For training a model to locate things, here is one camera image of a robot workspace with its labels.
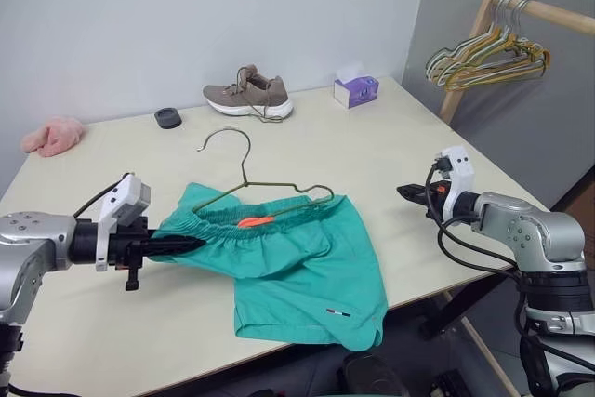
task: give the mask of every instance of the black round object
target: black round object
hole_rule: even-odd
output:
[[[155,120],[162,129],[173,129],[182,124],[178,111],[173,107],[166,107],[155,112]]]

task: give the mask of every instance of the gray wall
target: gray wall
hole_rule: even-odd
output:
[[[436,113],[444,92],[425,79],[426,61],[468,36],[481,1],[421,0],[403,86]],[[541,1],[595,16],[595,0]],[[521,24],[551,51],[550,70],[538,81],[470,89],[452,126],[552,206],[595,162],[595,39],[527,15]]]

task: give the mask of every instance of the wooden rack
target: wooden rack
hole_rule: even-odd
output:
[[[508,7],[513,8],[520,1],[521,0],[512,0],[508,3]],[[475,37],[487,31],[492,20],[490,14],[492,10],[492,2],[493,0],[482,0],[482,4],[475,17],[475,22],[473,23],[473,28],[471,28],[469,37]],[[595,35],[595,18],[590,16],[567,11],[536,0],[529,1],[529,3],[522,9],[522,12],[580,33]],[[450,125],[450,122],[453,120],[453,116],[455,116],[456,109],[458,108],[458,104],[463,98],[464,93],[464,90],[458,90],[447,92],[444,96],[443,106],[440,110],[440,117],[448,125]]]

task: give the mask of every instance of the white sole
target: white sole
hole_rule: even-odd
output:
[[[244,116],[244,115],[252,115],[255,114],[254,109],[256,109],[259,113],[264,114],[264,106],[254,106],[252,109],[250,106],[221,106],[220,104],[216,104],[216,102],[210,101],[206,99],[213,109],[217,112],[225,113],[226,115],[231,116]],[[288,99],[286,102],[279,106],[271,106],[267,107],[267,117],[272,116],[280,116],[285,118],[291,111],[294,110],[294,105],[291,102],[291,99]]]

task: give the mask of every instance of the white tissue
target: white tissue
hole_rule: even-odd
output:
[[[355,78],[362,78],[367,76],[364,70],[364,65],[360,61],[352,62],[349,65],[345,65],[336,71],[337,78],[341,83],[347,84],[349,81]]]

